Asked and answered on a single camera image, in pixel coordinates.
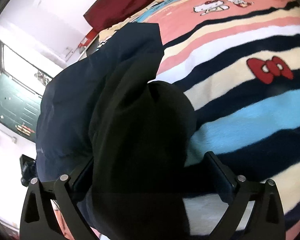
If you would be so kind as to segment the navy blue puffer jacket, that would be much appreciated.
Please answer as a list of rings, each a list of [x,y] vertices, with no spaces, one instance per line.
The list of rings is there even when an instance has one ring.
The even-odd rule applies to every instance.
[[[164,55],[156,23],[129,23],[47,85],[36,129],[42,181],[93,161],[78,208],[109,239],[186,239],[181,193],[194,109],[157,81]]]

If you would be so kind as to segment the green metal door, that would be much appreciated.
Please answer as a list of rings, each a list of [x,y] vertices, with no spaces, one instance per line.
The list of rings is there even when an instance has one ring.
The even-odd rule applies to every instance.
[[[0,75],[0,123],[35,142],[42,98],[5,74]]]

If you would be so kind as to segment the pink Hello Kitty blanket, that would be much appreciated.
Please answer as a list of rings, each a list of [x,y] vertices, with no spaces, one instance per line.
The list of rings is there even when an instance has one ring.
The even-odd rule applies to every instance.
[[[159,26],[155,79],[179,88],[194,109],[181,177],[186,239],[207,239],[209,223],[224,215],[202,164],[210,151],[236,176],[275,181],[287,234],[300,220],[300,4],[172,0],[130,23]]]

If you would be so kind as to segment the red and white box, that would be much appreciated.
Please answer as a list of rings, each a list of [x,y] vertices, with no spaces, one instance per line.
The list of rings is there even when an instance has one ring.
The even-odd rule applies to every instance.
[[[97,35],[98,35],[98,33],[94,29],[89,31],[89,33],[87,33],[87,35],[85,35],[83,40],[78,45],[78,48],[87,47]]]

